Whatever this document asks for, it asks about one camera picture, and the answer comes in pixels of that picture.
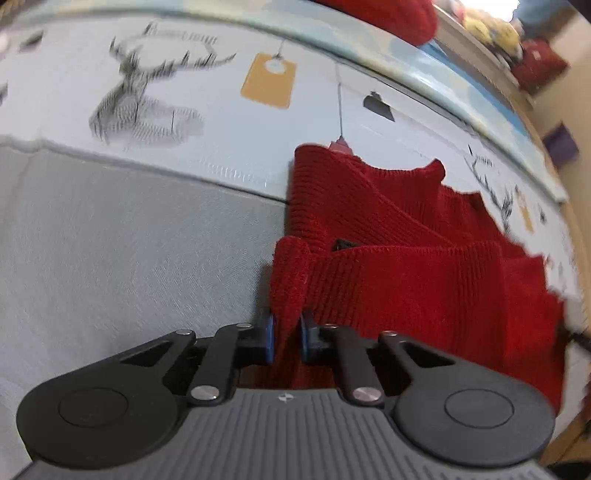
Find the grey printed bed sheet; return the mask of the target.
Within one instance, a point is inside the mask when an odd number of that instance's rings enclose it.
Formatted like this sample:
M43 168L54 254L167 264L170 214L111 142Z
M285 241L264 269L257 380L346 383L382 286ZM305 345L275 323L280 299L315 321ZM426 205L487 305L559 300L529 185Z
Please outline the grey printed bed sheet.
M441 162L447 187L479 194L500 231L543 259L562 321L580 299L550 194L463 120L369 69L252 27L154 14L51 20L9 36L3 478L30 461L16 412L37 385L270 309L302 145L384 170Z

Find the dark red knit sweater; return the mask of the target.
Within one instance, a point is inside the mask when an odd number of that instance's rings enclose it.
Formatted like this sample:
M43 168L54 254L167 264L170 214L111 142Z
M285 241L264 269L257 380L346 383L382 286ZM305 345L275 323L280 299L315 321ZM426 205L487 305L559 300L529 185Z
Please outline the dark red knit sweater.
M444 184L439 161L384 170L318 145L294 153L287 236L270 309L280 388L322 388L301 361L301 313L374 338L384 330L525 381L562 402L563 304L544 261L509 240L477 193Z

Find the yellow plush toys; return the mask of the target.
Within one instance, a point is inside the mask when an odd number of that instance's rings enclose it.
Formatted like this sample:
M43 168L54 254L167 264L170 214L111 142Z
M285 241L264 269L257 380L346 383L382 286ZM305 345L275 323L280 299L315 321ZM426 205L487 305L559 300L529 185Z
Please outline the yellow plush toys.
M511 23L494 18L482 11L467 10L464 13L462 25L492 51L515 59L522 57L520 34Z

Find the purple box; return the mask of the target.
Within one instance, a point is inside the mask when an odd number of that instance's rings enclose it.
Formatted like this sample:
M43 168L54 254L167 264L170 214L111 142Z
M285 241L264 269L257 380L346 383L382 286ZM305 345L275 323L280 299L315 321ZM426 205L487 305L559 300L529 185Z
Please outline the purple box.
M579 154L578 145L564 123L547 133L543 143L556 168L574 160Z

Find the bright red folded blanket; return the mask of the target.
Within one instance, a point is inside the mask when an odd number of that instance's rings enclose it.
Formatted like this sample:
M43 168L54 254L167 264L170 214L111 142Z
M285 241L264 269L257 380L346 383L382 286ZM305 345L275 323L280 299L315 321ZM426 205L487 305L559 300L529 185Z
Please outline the bright red folded blanket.
M431 41L438 17L430 0L320 0L318 4L387 31L414 46Z

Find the dark red cushion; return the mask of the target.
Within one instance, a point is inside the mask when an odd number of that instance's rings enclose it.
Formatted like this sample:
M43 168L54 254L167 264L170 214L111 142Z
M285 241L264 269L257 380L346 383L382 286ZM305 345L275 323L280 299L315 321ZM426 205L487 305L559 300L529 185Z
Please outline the dark red cushion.
M537 94L570 67L546 39L525 40L522 48L522 60L511 68L511 73L520 89L530 95Z

